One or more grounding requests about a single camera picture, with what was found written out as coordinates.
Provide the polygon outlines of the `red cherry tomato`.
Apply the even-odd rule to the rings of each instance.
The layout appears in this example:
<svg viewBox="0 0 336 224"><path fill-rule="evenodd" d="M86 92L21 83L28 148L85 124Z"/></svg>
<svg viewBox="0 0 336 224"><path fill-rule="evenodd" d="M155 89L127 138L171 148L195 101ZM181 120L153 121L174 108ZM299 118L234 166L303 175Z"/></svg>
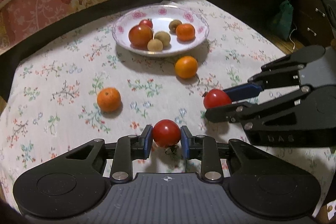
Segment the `red cherry tomato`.
<svg viewBox="0 0 336 224"><path fill-rule="evenodd" d="M153 28L153 22L151 19L143 19L139 22L139 25L146 25L149 28Z"/></svg>
<svg viewBox="0 0 336 224"><path fill-rule="evenodd" d="M231 104L230 97L220 89L213 89L203 94L203 105L206 109Z"/></svg>
<svg viewBox="0 0 336 224"><path fill-rule="evenodd" d="M181 139L178 125L169 119L163 119L155 124L152 131L153 140L162 148L176 145Z"/></svg>

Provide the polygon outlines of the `small orange mandarin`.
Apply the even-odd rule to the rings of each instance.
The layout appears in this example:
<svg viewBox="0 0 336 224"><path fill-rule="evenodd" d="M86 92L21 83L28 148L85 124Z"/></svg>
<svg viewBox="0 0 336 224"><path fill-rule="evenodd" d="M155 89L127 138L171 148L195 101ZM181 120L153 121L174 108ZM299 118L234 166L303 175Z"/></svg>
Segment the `small orange mandarin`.
<svg viewBox="0 0 336 224"><path fill-rule="evenodd" d="M116 88L102 89L97 95L97 104L103 112L113 112L121 106L121 95Z"/></svg>

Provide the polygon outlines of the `large orange mandarin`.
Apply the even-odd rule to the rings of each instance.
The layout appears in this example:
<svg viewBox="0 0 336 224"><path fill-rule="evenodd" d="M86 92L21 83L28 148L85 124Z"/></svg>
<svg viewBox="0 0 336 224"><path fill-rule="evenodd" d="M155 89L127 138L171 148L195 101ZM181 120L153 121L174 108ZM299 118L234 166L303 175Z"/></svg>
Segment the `large orange mandarin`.
<svg viewBox="0 0 336 224"><path fill-rule="evenodd" d="M195 28L192 24L180 24L175 29L178 40L181 42L189 42L195 38Z"/></svg>

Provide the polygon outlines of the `tan longan fruit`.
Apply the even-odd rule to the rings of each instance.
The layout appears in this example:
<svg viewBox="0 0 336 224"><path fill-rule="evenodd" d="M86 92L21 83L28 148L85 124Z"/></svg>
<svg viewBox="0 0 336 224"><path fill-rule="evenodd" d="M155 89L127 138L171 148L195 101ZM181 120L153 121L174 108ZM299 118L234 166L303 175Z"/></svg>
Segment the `tan longan fruit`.
<svg viewBox="0 0 336 224"><path fill-rule="evenodd" d="M168 47L170 45L171 36L168 32L158 31L155 33L154 38L160 40L164 47Z"/></svg>
<svg viewBox="0 0 336 224"><path fill-rule="evenodd" d="M147 44L147 50L151 52L160 52L163 50L163 43L159 39L151 39Z"/></svg>

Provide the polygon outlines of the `brown longan fruit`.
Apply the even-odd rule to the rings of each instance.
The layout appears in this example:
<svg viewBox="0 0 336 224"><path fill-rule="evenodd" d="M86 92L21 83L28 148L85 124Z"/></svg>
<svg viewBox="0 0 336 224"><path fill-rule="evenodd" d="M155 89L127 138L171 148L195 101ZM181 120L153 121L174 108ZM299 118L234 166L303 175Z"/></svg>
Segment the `brown longan fruit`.
<svg viewBox="0 0 336 224"><path fill-rule="evenodd" d="M172 20L170 23L169 23L169 30L171 33L175 33L176 32L176 29L179 25L181 25L182 22L180 20Z"/></svg>

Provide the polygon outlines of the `large red tomato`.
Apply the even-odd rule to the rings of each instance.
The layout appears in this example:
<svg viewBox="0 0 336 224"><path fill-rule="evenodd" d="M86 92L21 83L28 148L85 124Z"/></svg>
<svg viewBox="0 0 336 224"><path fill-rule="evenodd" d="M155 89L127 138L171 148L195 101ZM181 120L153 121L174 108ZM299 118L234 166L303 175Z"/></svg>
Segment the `large red tomato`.
<svg viewBox="0 0 336 224"><path fill-rule="evenodd" d="M128 38L132 46L136 48L147 47L148 42L153 38L153 31L144 24L139 24L131 28Z"/></svg>

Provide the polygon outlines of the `green bag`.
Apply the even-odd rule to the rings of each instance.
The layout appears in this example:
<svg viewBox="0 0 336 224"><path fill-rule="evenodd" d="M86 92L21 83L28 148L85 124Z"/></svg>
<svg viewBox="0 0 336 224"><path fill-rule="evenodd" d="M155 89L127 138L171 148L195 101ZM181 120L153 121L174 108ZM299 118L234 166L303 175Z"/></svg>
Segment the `green bag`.
<svg viewBox="0 0 336 224"><path fill-rule="evenodd" d="M269 27L270 30L279 38L287 41L291 32L293 18L293 6L288 0L282 2L278 11L272 19Z"/></svg>

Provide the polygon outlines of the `white floral plate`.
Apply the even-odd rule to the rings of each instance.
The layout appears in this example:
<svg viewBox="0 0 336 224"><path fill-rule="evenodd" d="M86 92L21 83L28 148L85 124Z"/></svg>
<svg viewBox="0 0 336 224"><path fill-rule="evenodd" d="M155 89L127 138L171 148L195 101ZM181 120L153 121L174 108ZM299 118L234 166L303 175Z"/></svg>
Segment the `white floral plate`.
<svg viewBox="0 0 336 224"><path fill-rule="evenodd" d="M129 31L139 24L141 20L151 19L153 22L153 33L158 31L168 32L171 41L168 47L160 52L151 52L131 45ZM169 23L173 20L180 20L182 23L189 23L195 28L195 38L189 42L181 42L176 34L169 30ZM193 50L205 42L209 35L209 25L206 20L191 10L175 5L149 5L126 12L112 27L112 35L116 44L126 50L149 57L176 56L181 53Z"/></svg>

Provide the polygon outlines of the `dark bed frame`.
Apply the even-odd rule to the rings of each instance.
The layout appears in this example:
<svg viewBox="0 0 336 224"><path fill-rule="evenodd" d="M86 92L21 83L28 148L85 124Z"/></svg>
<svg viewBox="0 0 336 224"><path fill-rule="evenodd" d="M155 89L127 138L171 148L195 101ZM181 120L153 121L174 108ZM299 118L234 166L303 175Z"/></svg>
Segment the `dark bed frame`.
<svg viewBox="0 0 336 224"><path fill-rule="evenodd" d="M14 46L13 49L1 55L1 97L4 100L9 98L14 73L20 61L46 46L52 40L103 16L161 1L171 0L108 0L102 4L60 19L56 23L38 31L36 34L29 36ZM277 13L280 4L285 0L207 1L236 16L249 26L264 31L268 28L270 21Z"/></svg>

